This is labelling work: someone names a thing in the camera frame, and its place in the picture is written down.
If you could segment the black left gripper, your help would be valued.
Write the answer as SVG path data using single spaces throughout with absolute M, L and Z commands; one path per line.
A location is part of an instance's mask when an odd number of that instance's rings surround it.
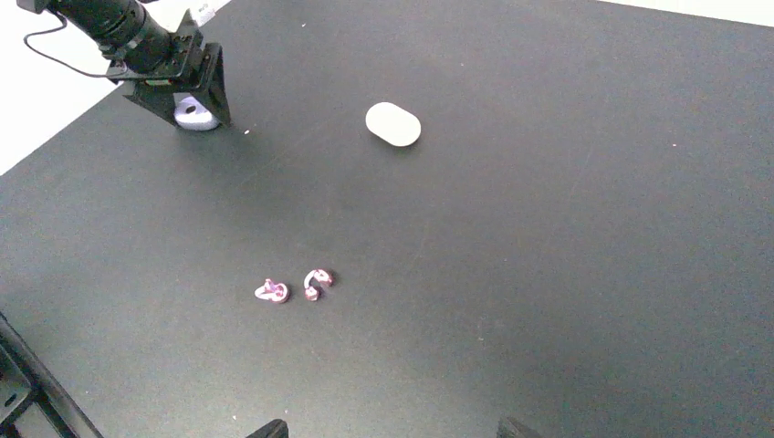
M 230 126 L 222 46 L 216 42 L 205 43 L 202 32 L 193 26 L 184 26 L 170 36 L 171 46 L 166 59 L 150 72 L 137 73 L 118 60 L 111 60 L 107 73 L 117 75 L 118 80 L 143 83 L 132 84 L 131 92 L 124 97 L 174 127 L 178 126 L 174 117 L 174 94 L 156 87 L 204 93 L 205 107 L 219 122 Z

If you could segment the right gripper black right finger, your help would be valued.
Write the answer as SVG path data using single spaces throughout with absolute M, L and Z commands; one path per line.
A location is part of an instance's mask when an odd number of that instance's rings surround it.
M 513 417 L 498 421 L 496 438 L 542 438 L 542 435 Z

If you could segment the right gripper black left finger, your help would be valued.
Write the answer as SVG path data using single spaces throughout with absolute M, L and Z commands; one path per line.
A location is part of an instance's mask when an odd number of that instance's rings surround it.
M 250 433 L 246 438 L 288 438 L 288 424 L 281 419 L 272 420 L 256 431 Z

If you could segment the purple earbud one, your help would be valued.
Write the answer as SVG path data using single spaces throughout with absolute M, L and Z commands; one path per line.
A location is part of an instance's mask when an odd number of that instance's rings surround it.
M 266 278 L 264 284 L 255 290 L 254 295 L 261 300 L 282 304 L 289 299 L 290 291 L 285 283 Z
M 325 269 L 313 269 L 307 273 L 303 281 L 304 295 L 308 301 L 320 299 L 326 287 L 331 287 L 334 277 Z

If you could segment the white earbud charging case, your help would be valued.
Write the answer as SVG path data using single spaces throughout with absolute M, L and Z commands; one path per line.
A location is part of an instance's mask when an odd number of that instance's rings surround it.
M 394 147 L 413 145 L 422 132 L 421 122 L 415 115 L 386 101 L 367 110 L 365 124 L 370 133 Z

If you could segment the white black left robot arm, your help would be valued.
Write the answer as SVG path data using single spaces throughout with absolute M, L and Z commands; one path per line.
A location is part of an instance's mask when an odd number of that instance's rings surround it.
M 172 125 L 211 130 L 231 124 L 225 92 L 224 50 L 204 35 L 191 10 L 173 32 L 142 1 L 19 1 L 17 7 L 49 12 L 65 29 L 72 24 L 98 46 L 110 64 L 103 77 L 130 84 L 126 99 Z

